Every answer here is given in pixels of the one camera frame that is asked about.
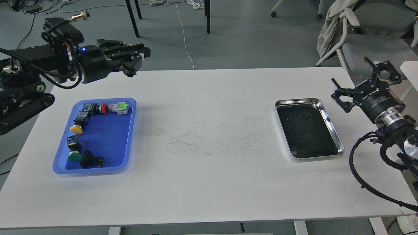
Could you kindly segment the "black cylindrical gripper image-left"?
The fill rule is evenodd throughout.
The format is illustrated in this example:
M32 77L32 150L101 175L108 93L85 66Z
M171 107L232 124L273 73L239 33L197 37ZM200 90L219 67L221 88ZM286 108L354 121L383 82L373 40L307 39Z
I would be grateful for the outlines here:
M118 40L97 39L97 46L79 48L82 83L94 82L106 78L109 73L120 71L133 77L142 67L144 58L150 56L151 49L143 43L131 45Z

